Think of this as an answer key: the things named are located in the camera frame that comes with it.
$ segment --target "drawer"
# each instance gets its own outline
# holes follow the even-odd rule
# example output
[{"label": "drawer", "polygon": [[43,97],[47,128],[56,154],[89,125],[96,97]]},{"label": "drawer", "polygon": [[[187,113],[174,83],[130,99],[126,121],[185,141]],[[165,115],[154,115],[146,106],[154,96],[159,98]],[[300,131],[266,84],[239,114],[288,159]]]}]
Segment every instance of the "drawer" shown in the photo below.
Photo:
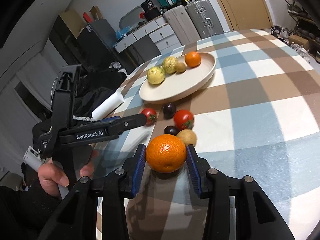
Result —
[{"label": "drawer", "polygon": [[171,26],[168,24],[159,30],[156,30],[153,33],[149,34],[149,37],[152,39],[154,43],[156,43],[159,40],[162,40],[170,35],[174,34],[174,31],[172,30]]},{"label": "drawer", "polygon": [[163,17],[156,19],[156,22],[160,27],[167,24],[167,22],[165,21],[165,19]]},{"label": "drawer", "polygon": [[156,46],[159,50],[166,49],[167,47],[170,47],[176,43],[180,43],[177,36],[175,34],[170,35],[169,37],[166,37],[158,42],[156,42]]},{"label": "drawer", "polygon": [[181,44],[180,44],[180,42],[179,42],[179,43],[176,43],[176,44],[174,44],[174,45],[172,45],[172,46],[170,46],[170,47],[167,47],[167,48],[161,50],[160,53],[161,53],[161,54],[170,53],[170,52],[172,52],[174,49],[177,49],[177,48],[180,48],[180,47],[181,47]]},{"label": "drawer", "polygon": [[115,46],[115,49],[120,53],[130,45],[134,44],[136,41],[137,39],[135,38],[135,36],[133,36],[133,33],[131,33],[128,36],[124,37],[121,41],[119,41],[118,44]]},{"label": "drawer", "polygon": [[142,37],[146,36],[147,34],[155,31],[159,28],[159,25],[156,23],[156,21],[152,21],[147,23],[146,25],[143,25],[140,29],[136,30],[133,35],[136,37],[136,39],[141,39]]}]

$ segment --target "red tomato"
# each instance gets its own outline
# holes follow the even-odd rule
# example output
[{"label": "red tomato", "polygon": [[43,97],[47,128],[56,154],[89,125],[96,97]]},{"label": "red tomato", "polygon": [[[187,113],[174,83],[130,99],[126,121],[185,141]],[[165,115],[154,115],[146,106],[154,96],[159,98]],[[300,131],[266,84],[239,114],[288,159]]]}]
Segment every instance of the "red tomato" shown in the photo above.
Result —
[{"label": "red tomato", "polygon": [[146,125],[152,125],[157,120],[157,113],[153,108],[145,108],[141,112],[147,117],[147,124]]},{"label": "red tomato", "polygon": [[176,127],[180,130],[192,129],[195,119],[188,110],[179,110],[173,116]]}]

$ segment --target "silver suitcase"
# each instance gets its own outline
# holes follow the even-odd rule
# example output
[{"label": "silver suitcase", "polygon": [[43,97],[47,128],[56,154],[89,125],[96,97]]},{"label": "silver suitcase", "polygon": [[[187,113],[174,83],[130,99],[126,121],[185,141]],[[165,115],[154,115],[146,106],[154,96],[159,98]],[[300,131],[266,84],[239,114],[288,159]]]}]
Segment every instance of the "silver suitcase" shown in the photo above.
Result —
[{"label": "silver suitcase", "polygon": [[202,39],[224,33],[209,0],[197,0],[189,3],[186,10]]},{"label": "silver suitcase", "polygon": [[184,6],[180,5],[166,11],[164,18],[170,24],[181,45],[188,45],[201,40]]}]

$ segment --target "black sleeve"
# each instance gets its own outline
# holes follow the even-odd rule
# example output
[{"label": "black sleeve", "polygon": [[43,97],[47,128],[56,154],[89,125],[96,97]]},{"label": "black sleeve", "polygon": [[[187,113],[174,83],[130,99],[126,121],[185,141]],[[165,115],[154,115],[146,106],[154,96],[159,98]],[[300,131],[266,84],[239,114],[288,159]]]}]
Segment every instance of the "black sleeve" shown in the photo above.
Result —
[{"label": "black sleeve", "polygon": [[48,195],[39,179],[28,191],[0,187],[0,228],[4,235],[15,239],[36,239],[60,201]]}]

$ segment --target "hand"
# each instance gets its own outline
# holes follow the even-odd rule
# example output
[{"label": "hand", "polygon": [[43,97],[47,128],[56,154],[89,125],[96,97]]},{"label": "hand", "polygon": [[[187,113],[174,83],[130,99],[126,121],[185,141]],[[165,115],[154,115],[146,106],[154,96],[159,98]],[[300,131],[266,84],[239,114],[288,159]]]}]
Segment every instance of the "hand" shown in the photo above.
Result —
[{"label": "hand", "polygon": [[[91,159],[98,155],[99,152],[97,150],[92,151],[90,161],[80,170],[80,177],[88,176],[92,178],[94,166]],[[52,163],[52,159],[39,167],[38,177],[44,191],[54,197],[61,198],[58,184],[64,187],[69,185],[68,177],[59,167]]]}]

